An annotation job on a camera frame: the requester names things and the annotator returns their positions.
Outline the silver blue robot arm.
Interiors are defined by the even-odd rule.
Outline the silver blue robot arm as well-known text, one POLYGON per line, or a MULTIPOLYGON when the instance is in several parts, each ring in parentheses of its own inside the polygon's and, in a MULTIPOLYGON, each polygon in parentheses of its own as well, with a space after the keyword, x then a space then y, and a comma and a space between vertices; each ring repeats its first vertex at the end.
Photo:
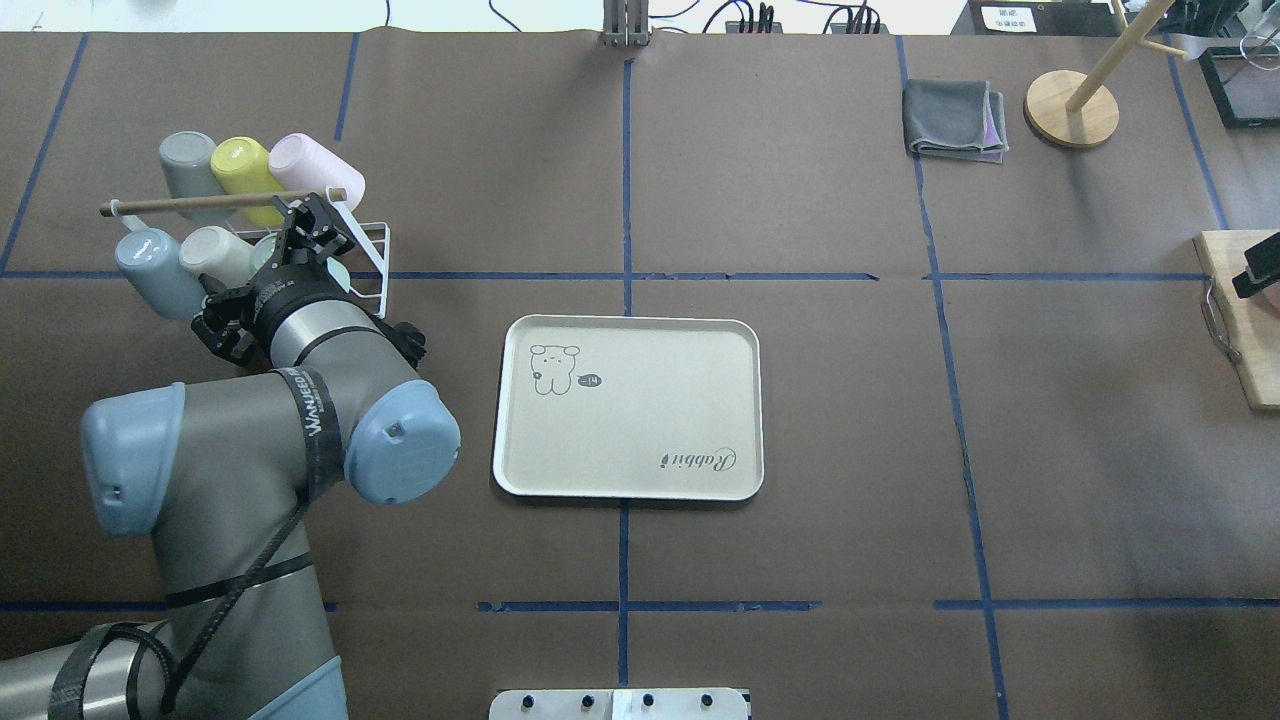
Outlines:
POLYGON ((81 447, 113 536, 151 537, 161 623, 104 623, 3 664, 5 719, 344 719, 303 519, 335 484, 404 503, 443 480, 460 425, 419 374, 422 334, 344 291, 370 247, 344 191, 271 196, 283 223, 243 284, 202 274, 207 348, 266 372, 93 404, 81 447))

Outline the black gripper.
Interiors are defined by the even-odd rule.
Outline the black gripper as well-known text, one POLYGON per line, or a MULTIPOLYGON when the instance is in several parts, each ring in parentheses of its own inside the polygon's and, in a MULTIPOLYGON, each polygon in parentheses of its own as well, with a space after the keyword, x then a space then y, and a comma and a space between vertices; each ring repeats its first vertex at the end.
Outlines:
POLYGON ((355 231, 335 205, 306 193, 293 205, 271 197, 283 217, 268 266, 247 284, 209 290, 191 329, 216 356, 239 366, 257 355, 273 368, 338 373, 416 373, 424 334, 389 325, 361 307, 334 281, 328 260, 355 249, 355 231))

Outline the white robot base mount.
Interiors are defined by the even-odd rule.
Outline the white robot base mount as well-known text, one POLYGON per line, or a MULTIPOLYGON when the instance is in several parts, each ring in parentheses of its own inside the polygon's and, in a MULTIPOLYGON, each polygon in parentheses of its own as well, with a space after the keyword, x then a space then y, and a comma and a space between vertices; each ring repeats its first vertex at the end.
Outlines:
POLYGON ((751 719, 750 693, 731 687, 508 689, 489 719, 751 719))

